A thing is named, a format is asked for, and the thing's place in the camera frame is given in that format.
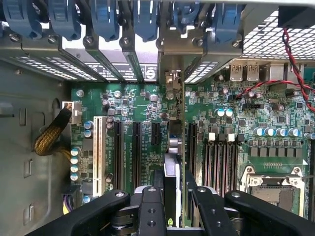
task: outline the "motherboard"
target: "motherboard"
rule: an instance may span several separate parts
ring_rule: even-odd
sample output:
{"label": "motherboard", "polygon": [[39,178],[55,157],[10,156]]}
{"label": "motherboard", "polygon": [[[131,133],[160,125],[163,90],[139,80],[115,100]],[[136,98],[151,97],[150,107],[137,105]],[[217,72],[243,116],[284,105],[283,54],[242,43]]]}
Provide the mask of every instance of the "motherboard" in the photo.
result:
{"label": "motherboard", "polygon": [[[210,79],[185,86],[186,168],[221,196],[239,189],[308,217],[313,189],[303,177],[313,161],[314,114],[299,92],[277,85],[236,99],[252,85]],[[73,85],[82,123],[71,126],[71,181],[81,185],[83,204],[112,189],[154,184],[181,98],[165,85]]]}

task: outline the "white connector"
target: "white connector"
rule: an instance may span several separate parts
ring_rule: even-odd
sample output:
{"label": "white connector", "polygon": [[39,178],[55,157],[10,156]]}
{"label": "white connector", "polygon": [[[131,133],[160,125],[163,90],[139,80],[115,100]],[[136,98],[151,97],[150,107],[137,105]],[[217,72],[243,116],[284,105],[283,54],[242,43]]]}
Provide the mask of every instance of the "white connector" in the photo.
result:
{"label": "white connector", "polygon": [[63,102],[62,108],[66,107],[68,104],[72,104],[71,107],[71,119],[69,124],[81,124],[82,123],[82,103],[80,102]]}

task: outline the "black pcie slot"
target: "black pcie slot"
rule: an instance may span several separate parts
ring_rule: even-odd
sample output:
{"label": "black pcie slot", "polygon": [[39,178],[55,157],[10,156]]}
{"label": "black pcie slot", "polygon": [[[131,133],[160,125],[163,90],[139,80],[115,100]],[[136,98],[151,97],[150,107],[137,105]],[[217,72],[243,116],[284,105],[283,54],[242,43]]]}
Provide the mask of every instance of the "black pcie slot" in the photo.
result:
{"label": "black pcie slot", "polygon": [[132,124],[132,189],[141,186],[141,122]]}
{"label": "black pcie slot", "polygon": [[[310,175],[315,175],[315,141],[311,141],[311,155],[310,155]],[[309,210],[308,219],[315,222],[315,179],[309,179]]]}
{"label": "black pcie slot", "polygon": [[124,189],[124,125],[116,121],[114,125],[114,183],[115,189]]}
{"label": "black pcie slot", "polygon": [[196,177],[196,148],[198,139],[198,125],[189,124],[188,126],[188,154],[189,154],[189,170]]}
{"label": "black pcie slot", "polygon": [[161,126],[159,122],[151,123],[151,145],[158,146],[160,145],[161,139]]}

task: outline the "gray metal wall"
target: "gray metal wall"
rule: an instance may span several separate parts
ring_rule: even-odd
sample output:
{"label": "gray metal wall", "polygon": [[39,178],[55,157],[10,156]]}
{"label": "gray metal wall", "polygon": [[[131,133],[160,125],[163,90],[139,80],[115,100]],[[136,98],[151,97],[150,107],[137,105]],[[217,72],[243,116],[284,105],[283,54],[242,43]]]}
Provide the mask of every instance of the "gray metal wall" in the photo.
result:
{"label": "gray metal wall", "polygon": [[0,236],[24,235],[62,214],[68,162],[37,156],[32,143],[65,91],[58,80],[0,62]]}

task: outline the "screw hole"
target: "screw hole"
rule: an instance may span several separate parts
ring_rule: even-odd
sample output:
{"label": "screw hole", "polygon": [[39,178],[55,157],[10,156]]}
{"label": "screw hole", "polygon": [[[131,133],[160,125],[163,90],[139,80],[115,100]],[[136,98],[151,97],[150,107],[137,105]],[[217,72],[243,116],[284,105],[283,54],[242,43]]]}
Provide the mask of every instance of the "screw hole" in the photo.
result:
{"label": "screw hole", "polygon": [[150,227],[154,227],[155,225],[156,225],[156,222],[153,220],[148,222],[148,226],[150,226]]}
{"label": "screw hole", "polygon": [[151,208],[148,210],[148,213],[155,213],[155,211],[156,211],[155,209]]}

